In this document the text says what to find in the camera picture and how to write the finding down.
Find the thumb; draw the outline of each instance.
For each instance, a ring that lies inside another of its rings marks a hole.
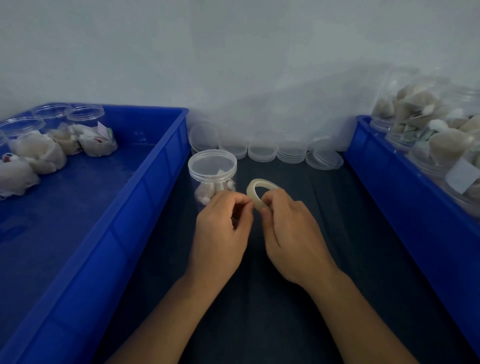
[[[242,209],[239,224],[237,226],[237,229],[235,230],[235,235],[237,235],[241,240],[248,241],[248,236],[250,235],[252,224],[253,202],[249,202]]]
[[[265,246],[268,251],[269,249],[275,247],[275,245],[278,245],[274,230],[273,214],[269,208],[262,208],[260,215],[262,216]]]

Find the hand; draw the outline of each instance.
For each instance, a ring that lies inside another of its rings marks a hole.
[[[235,228],[236,215],[240,219]],[[238,192],[217,193],[198,214],[185,275],[204,289],[220,292],[240,265],[252,223],[250,197]]]
[[[268,257],[281,275],[305,290],[339,271],[317,222],[301,201],[282,189],[266,192],[261,211]]]

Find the forearm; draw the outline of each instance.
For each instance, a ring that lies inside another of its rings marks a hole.
[[[338,271],[307,291],[346,364],[418,364],[346,274]]]
[[[180,278],[108,363],[177,363],[218,292]]]

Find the black tablecloth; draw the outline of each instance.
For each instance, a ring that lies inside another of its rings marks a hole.
[[[320,171],[306,163],[240,160],[237,190],[254,178],[284,188],[310,209],[339,267],[421,363],[479,360],[347,162]],[[103,362],[184,272],[197,211],[187,165],[140,257],[94,362]],[[341,363],[309,296],[269,261],[260,216],[242,263],[207,311],[181,363]]]

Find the blue tray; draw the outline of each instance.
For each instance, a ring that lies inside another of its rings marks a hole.
[[[0,202],[0,363],[90,360],[190,152],[187,109],[104,109],[116,152]]]
[[[369,122],[345,157],[480,357],[480,225]]]

